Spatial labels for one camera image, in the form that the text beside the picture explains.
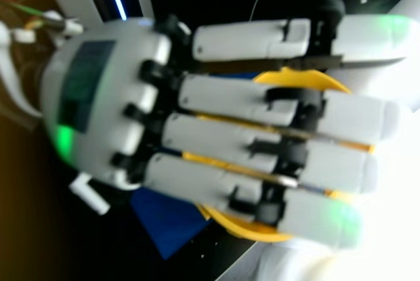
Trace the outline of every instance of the back of robotic hand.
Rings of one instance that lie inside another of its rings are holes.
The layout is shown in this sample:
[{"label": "back of robotic hand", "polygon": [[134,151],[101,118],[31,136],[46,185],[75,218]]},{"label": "back of robotic hand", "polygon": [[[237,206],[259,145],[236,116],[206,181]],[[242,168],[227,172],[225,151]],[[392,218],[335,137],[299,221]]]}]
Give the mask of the back of robotic hand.
[{"label": "back of robotic hand", "polygon": [[381,64],[411,49],[413,21],[342,17],[333,7],[308,19],[194,34],[173,17],[132,18],[65,42],[43,74],[41,105],[58,153],[81,172],[70,188],[99,214],[110,205],[90,179],[120,190],[145,186],[334,248],[355,247],[360,215],[331,193],[375,190],[368,149],[393,136],[399,105],[200,74]]}]

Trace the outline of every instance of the dark display screen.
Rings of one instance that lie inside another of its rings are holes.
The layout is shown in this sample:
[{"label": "dark display screen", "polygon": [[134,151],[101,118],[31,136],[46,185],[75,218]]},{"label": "dark display screen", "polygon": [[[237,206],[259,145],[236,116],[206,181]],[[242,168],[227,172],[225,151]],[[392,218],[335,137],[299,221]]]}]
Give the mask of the dark display screen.
[{"label": "dark display screen", "polygon": [[64,79],[59,124],[86,132],[96,89],[115,41],[84,42]]}]

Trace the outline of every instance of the dark background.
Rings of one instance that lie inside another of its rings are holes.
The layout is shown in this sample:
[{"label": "dark background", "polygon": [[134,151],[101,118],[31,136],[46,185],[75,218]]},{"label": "dark background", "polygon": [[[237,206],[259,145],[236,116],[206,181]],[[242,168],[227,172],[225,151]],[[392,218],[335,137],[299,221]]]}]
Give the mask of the dark background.
[{"label": "dark background", "polygon": [[[41,10],[58,9],[54,0],[16,0]],[[260,0],[254,19],[306,16],[322,0]],[[399,0],[360,5],[347,11],[385,13]],[[95,0],[104,20],[119,18],[114,0]],[[137,0],[123,0],[129,16],[141,15]],[[245,21],[255,0],[152,0],[155,14],[175,13],[191,28]],[[0,5],[0,20],[22,26],[28,16]],[[25,90],[36,104],[39,74],[53,48],[40,39],[36,49],[14,51]],[[75,171],[58,160],[40,122],[11,119],[16,108],[0,90],[0,280],[212,280],[249,242],[229,236],[216,224],[172,261],[158,251],[129,206],[97,217],[66,185]],[[205,259],[197,260],[206,250]]]}]

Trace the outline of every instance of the prosthetic hand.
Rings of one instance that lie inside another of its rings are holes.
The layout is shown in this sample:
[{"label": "prosthetic hand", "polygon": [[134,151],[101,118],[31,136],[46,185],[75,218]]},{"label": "prosthetic hand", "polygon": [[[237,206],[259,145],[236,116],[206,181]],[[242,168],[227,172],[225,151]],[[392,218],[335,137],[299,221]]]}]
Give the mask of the prosthetic hand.
[{"label": "prosthetic hand", "polygon": [[[408,18],[343,16],[334,1],[312,18],[205,26],[195,34],[173,17],[110,22],[51,58],[43,119],[63,160],[81,172],[70,188],[100,214],[110,205],[90,179],[120,190],[145,186],[349,248],[358,242],[357,211],[324,191],[375,190],[375,158],[342,141],[390,138],[398,105],[202,73],[387,64],[409,55],[418,35]],[[191,162],[173,150],[243,169]]]}]

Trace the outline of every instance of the yellow round object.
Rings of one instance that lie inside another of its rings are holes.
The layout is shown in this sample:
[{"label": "yellow round object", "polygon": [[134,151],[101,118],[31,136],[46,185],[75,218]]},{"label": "yellow round object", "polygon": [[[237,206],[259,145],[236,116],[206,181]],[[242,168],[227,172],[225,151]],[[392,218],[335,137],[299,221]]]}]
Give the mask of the yellow round object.
[{"label": "yellow round object", "polygon": [[[283,68],[280,72],[265,72],[254,78],[257,83],[279,85],[282,87],[303,87],[309,89],[317,89],[325,91],[326,89],[335,89],[350,93],[350,90],[343,84],[339,83],[332,77],[327,76],[316,70],[305,72],[293,71],[289,68]],[[202,116],[202,119],[222,119],[217,117]],[[359,144],[347,144],[361,148],[363,150],[371,150],[370,147]],[[205,163],[207,165],[214,165],[217,167],[229,169],[231,171],[247,173],[248,175],[258,176],[258,173],[250,171],[243,167],[235,166],[226,162],[213,160],[211,158],[204,158],[190,153],[184,153],[184,158],[187,160],[194,160],[196,162]],[[336,192],[329,193],[331,197],[340,198],[340,194]],[[222,225],[228,232],[240,238],[249,240],[256,240],[259,242],[283,242],[292,238],[291,235],[279,233],[274,227],[264,225],[262,223],[247,223],[241,219],[224,214],[212,207],[202,206],[200,210],[212,217],[216,222]]]}]

